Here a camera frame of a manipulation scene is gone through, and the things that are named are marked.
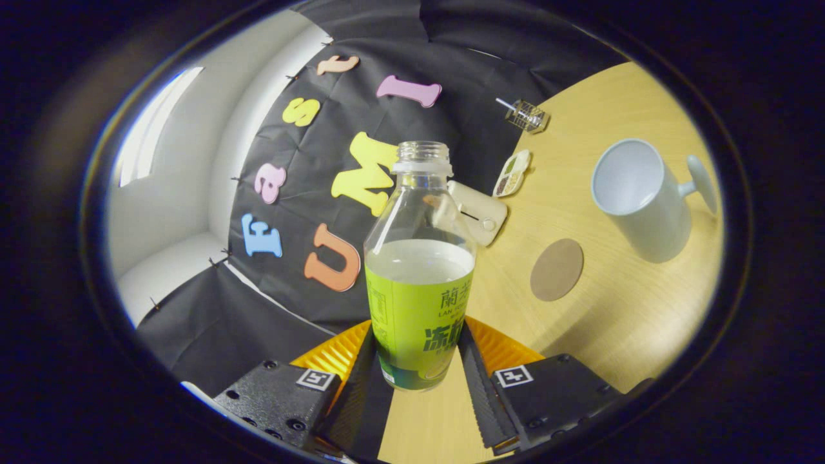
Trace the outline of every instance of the screw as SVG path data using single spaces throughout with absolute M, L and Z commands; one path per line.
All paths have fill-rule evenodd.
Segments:
M 298 432 L 303 432 L 306 430 L 307 425 L 297 419 L 290 419 L 286 421 L 286 424 L 290 426 L 293 430 L 297 430 Z
M 527 423 L 527 428 L 539 428 L 545 424 L 546 418 L 535 418 L 532 419 L 530 422 Z

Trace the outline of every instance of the small dish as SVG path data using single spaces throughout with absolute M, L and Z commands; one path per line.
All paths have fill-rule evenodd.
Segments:
M 523 149 L 507 159 L 498 175 L 493 196 L 507 196 L 516 193 L 524 182 L 524 172 L 530 166 L 530 151 Z

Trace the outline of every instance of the wooden table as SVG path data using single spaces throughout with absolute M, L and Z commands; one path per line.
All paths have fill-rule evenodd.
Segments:
M 521 190 L 503 199 L 510 215 L 496 241 L 479 250 L 467 314 L 545 356 L 571 353 L 627 392 L 667 369 L 701 325 L 719 274 L 723 218 L 711 215 L 698 194 L 687 197 L 687 245 L 668 262 L 648 263 L 593 203 L 593 168 L 605 149 L 630 137 L 656 147 L 680 182 L 690 180 L 686 157 L 694 154 L 718 186 L 713 163 L 678 103 L 633 63 L 595 74 L 540 108 L 552 119 L 545 132 L 524 134 L 516 146 L 533 154 L 530 169 Z M 530 290 L 533 264 L 564 238 L 582 246 L 582 275 L 563 298 L 540 301 Z M 458 354 L 442 386 L 395 394 L 379 459 L 492 458 Z

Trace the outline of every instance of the green bottle label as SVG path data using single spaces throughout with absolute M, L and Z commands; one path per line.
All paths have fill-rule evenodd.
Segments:
M 365 270 L 384 378 L 407 390 L 435 386 L 458 343 L 473 272 L 450 282 L 415 285 Z

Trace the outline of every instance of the cork coaster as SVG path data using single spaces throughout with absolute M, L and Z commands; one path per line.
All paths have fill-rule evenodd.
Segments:
M 542 301 L 554 301 L 573 289 L 582 275 L 584 254 L 576 240 L 561 239 L 545 249 L 530 274 L 530 289 Z

